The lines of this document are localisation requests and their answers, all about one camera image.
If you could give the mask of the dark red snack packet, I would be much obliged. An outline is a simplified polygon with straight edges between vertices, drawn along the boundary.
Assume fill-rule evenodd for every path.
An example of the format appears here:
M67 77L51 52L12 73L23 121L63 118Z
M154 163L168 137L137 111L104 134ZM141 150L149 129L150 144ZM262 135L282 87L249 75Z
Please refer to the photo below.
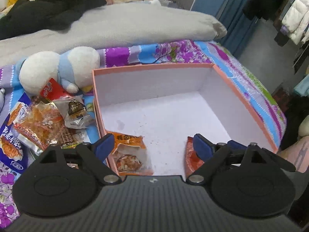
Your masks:
M197 156L193 149L193 137L188 137L185 146L184 169L185 177L188 178L194 171L201 167L204 162Z

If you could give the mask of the red label clear snack bag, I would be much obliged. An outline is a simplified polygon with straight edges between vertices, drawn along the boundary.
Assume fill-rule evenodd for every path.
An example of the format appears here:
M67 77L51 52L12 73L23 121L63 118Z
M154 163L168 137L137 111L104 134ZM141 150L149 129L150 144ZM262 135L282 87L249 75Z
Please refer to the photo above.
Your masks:
M49 145L56 144L65 123L53 100L69 98L53 78L34 97L23 118L14 124L17 138L35 154L41 154Z

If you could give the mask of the black sesame paste packet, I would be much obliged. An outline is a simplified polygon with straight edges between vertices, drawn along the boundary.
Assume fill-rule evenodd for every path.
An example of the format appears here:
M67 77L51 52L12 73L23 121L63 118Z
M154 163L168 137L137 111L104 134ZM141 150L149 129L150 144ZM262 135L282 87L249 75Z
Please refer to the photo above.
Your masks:
M81 96L59 98L53 103L63 117L67 128L86 129L94 122L94 118L88 113Z

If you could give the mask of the orange snack packet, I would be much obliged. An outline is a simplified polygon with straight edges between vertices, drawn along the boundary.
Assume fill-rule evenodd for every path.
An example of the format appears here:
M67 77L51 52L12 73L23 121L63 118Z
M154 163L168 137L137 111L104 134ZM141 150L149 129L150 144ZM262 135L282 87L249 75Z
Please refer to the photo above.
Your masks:
M153 175L154 171L143 136L108 131L114 136L114 148L107 157L110 168L120 176Z

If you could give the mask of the red gold jerky packet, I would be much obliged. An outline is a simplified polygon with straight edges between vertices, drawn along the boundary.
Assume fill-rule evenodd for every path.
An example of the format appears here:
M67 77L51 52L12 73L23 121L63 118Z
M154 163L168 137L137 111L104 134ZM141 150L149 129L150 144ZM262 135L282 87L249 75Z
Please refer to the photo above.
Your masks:
M59 137L59 144L62 149L75 148L83 142L90 142L85 129L67 129L65 128Z

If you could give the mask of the blue white snack packet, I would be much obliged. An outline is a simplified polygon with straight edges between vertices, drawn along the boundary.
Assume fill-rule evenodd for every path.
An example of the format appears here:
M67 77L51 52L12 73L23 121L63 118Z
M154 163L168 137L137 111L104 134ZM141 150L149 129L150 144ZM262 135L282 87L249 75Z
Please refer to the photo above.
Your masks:
M31 99L26 93L17 100L1 126L1 162L22 174L28 167L28 148L19 139L14 125L26 117Z

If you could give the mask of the pink cardboard box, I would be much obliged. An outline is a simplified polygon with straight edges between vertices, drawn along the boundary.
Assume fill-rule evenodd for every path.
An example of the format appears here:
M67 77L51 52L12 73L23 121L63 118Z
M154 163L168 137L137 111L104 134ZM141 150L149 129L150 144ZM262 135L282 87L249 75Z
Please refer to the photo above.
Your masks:
M92 75L99 132L142 136L155 175L185 174L186 141L195 134L278 150L240 88L213 64L142 64Z

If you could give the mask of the white blue plush toy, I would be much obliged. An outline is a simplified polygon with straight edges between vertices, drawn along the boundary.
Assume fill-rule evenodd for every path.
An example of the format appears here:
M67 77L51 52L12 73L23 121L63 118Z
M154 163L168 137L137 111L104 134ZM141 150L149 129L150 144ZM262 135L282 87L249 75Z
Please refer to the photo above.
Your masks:
M92 71L100 67L99 53L91 47L75 47L63 54L41 51L16 64L25 91L39 95L52 78L68 93L85 91L92 85Z

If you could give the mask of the blue curtain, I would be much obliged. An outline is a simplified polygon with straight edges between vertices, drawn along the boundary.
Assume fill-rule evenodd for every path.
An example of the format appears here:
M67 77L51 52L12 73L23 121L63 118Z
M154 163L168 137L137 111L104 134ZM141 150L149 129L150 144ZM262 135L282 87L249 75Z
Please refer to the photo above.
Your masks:
M243 8L248 0L228 0L219 21L226 27L227 34L219 43L234 57L239 58L252 36L257 19L248 19Z

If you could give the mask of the white puffer jacket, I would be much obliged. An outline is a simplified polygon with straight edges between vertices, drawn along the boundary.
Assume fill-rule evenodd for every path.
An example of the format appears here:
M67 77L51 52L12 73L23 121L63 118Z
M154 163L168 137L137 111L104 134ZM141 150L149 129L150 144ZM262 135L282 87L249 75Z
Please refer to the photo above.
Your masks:
M295 44L308 41L308 0L295 0L282 19L288 37Z

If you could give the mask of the grey duvet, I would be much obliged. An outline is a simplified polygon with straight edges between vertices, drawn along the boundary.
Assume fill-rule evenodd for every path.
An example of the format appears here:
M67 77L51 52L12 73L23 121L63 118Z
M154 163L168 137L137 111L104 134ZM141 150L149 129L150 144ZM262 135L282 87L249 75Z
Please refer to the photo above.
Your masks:
M88 10L70 29L41 30L1 41L1 67L40 51L64 53L78 46L94 49L209 41L226 36L214 16L185 9L144 3L123 3Z

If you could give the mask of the black clothes pile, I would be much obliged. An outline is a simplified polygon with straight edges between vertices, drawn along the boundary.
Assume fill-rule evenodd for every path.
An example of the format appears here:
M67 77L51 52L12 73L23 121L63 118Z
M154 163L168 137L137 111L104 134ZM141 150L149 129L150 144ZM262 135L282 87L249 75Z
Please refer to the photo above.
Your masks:
M49 29L70 28L82 15L106 0L18 0L1 18L1 40Z

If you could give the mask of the blue chair back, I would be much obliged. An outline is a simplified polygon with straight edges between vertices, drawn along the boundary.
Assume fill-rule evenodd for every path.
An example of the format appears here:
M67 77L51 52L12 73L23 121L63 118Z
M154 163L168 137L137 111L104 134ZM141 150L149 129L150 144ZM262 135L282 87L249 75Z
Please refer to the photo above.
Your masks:
M226 0L195 0L191 10L217 17L225 1Z

